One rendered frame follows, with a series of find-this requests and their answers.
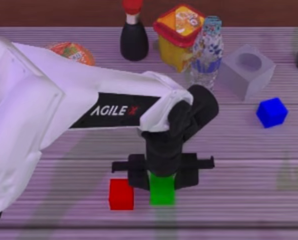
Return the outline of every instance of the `plastic bottle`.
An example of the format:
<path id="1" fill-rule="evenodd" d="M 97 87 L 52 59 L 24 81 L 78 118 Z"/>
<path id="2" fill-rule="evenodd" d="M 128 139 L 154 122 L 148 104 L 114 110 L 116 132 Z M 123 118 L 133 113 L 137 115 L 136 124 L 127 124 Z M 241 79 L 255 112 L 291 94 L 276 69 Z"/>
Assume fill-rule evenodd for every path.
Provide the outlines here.
<path id="1" fill-rule="evenodd" d="M 144 25 L 139 19 L 143 0 L 123 0 L 126 22 L 120 39 L 120 52 L 130 61 L 140 61 L 149 52 L 149 41 Z"/>
<path id="2" fill-rule="evenodd" d="M 201 32 L 193 45 L 191 84 L 213 91 L 214 81 L 223 56 L 222 21 L 217 16 L 205 18 Z"/>

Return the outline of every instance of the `round hole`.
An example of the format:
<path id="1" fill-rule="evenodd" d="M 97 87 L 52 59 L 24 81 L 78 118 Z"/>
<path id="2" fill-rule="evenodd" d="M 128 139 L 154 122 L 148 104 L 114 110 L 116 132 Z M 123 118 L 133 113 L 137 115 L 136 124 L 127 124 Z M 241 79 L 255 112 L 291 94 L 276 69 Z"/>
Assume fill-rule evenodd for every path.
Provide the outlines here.
<path id="1" fill-rule="evenodd" d="M 262 66 L 261 59 L 252 53 L 242 53 L 238 57 L 237 64 L 249 72 L 258 71 Z"/>

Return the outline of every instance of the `black bottle with red cap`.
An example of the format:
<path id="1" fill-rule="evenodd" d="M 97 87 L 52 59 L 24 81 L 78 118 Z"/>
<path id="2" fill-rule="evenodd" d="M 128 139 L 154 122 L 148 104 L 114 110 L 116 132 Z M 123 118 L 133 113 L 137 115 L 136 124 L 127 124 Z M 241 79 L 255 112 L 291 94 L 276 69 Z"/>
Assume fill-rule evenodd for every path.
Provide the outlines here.
<path id="1" fill-rule="evenodd" d="M 127 15 L 120 38 L 120 52 L 129 61 L 140 61 L 149 52 L 149 41 L 144 25 L 139 19 L 143 0 L 123 0 Z"/>

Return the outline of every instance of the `gray block with round hole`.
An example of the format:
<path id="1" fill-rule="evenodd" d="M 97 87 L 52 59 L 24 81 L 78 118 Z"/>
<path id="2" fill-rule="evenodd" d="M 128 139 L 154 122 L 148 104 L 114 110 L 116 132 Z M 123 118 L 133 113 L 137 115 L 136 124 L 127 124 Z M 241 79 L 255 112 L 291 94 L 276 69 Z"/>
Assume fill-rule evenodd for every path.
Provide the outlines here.
<path id="1" fill-rule="evenodd" d="M 247 44 L 222 59 L 216 82 L 246 100 L 269 84 L 275 66 L 272 60 Z"/>

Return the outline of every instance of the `wooden table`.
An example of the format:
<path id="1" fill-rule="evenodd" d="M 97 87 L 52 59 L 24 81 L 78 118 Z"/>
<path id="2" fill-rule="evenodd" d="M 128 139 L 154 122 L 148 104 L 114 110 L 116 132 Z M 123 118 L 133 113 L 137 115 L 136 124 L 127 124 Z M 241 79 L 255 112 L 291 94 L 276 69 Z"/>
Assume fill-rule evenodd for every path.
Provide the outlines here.
<path id="1" fill-rule="evenodd" d="M 120 31 L 21 27 L 0 28 L 0 35 L 40 47 L 77 42 L 97 66 L 158 71 L 188 87 L 184 74 L 161 62 L 151 28 L 149 56 L 137 63 L 120 55 Z M 198 186 L 179 190 L 171 208 L 150 207 L 148 192 L 136 189 L 134 211 L 110 211 L 109 179 L 125 176 L 112 175 L 110 164 L 143 153 L 144 140 L 131 129 L 66 132 L 43 152 L 26 191 L 4 212 L 0 240 L 298 240 L 298 28 L 228 27 L 223 35 L 226 54 L 251 44 L 277 67 L 271 83 L 246 102 L 216 84 L 220 113 L 184 149 L 215 157 L 216 168 L 201 171 Z M 290 113 L 283 125 L 264 129 L 255 110 L 272 97 Z"/>

